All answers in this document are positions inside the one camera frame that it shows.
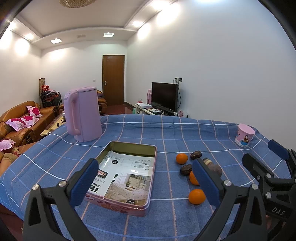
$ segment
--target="cartoon mug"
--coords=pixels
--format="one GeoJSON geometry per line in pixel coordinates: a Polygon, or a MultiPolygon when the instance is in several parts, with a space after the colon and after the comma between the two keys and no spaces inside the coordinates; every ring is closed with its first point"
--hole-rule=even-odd
{"type": "Polygon", "coordinates": [[[245,124],[239,124],[239,129],[235,137],[235,142],[241,147],[248,147],[254,135],[255,131],[253,130],[253,128],[245,124]]]}

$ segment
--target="power outlet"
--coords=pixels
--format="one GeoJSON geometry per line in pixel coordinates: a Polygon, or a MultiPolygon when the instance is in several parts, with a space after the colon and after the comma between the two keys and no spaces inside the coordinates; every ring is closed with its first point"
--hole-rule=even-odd
{"type": "Polygon", "coordinates": [[[182,82],[182,78],[180,77],[176,77],[174,78],[174,80],[176,81],[176,84],[179,84],[180,82],[182,82]]]}

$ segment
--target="blue plaid tablecloth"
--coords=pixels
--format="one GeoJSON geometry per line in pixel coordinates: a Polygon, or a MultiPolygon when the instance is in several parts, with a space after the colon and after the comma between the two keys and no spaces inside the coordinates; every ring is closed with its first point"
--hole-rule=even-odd
{"type": "MultiPolygon", "coordinates": [[[[122,141],[157,146],[155,177],[149,212],[135,217],[108,210],[83,201],[75,209],[97,240],[110,241],[191,241],[207,223],[215,207],[206,200],[190,204],[188,194],[199,188],[179,173],[178,153],[200,150],[222,167],[222,179],[235,185],[249,186],[256,180],[242,165],[242,156],[251,153],[275,174],[289,178],[289,171],[277,155],[268,149],[268,140],[257,130],[248,148],[235,144],[237,124],[211,120],[194,120],[171,116],[109,115],[101,117],[103,134],[90,142],[77,142],[65,125],[39,141],[22,154],[0,178],[0,202],[24,219],[33,184],[43,188],[69,180],[89,158],[96,158],[109,141],[122,141]]],[[[52,206],[66,238],[70,234],[58,209],[52,206]]],[[[220,238],[227,235],[237,206],[233,209],[220,238]]]]}

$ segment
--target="tangerine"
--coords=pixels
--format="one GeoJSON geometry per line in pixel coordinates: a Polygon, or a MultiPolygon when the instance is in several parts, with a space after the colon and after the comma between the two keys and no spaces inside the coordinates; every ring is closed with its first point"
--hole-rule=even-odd
{"type": "Polygon", "coordinates": [[[201,189],[194,189],[189,193],[188,199],[192,204],[201,204],[205,201],[205,194],[201,189]]]}
{"type": "Polygon", "coordinates": [[[185,153],[179,153],[176,156],[176,162],[179,164],[185,164],[188,160],[188,156],[185,153]]]}
{"type": "Polygon", "coordinates": [[[189,174],[189,180],[192,184],[199,185],[199,182],[196,180],[196,177],[195,177],[193,171],[191,171],[189,174]]]}

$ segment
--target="television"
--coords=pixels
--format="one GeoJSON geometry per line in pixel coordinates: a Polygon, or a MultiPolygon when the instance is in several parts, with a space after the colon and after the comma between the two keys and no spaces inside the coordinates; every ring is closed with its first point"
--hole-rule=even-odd
{"type": "Polygon", "coordinates": [[[152,82],[151,105],[169,112],[176,112],[178,92],[179,85],[177,84],[152,82]]]}

